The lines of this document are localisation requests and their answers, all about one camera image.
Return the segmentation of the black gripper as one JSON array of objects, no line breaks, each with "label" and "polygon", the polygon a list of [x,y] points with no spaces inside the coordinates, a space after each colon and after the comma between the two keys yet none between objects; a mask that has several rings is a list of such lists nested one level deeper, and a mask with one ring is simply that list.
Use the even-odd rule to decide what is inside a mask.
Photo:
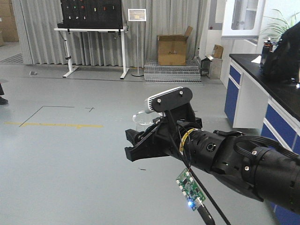
[{"label": "black gripper", "polygon": [[128,129],[126,139],[140,146],[125,147],[129,161],[171,156],[183,162],[198,162],[202,153],[202,121],[190,103],[164,111],[146,131]]}]

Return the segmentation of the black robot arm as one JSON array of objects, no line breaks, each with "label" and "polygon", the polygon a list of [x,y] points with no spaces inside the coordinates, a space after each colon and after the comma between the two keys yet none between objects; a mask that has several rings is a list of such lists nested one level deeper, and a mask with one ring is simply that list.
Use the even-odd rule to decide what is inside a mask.
[{"label": "black robot arm", "polygon": [[126,131],[130,161],[171,156],[213,175],[233,191],[300,211],[300,157],[270,138],[207,132],[190,104],[164,112],[143,132]]}]

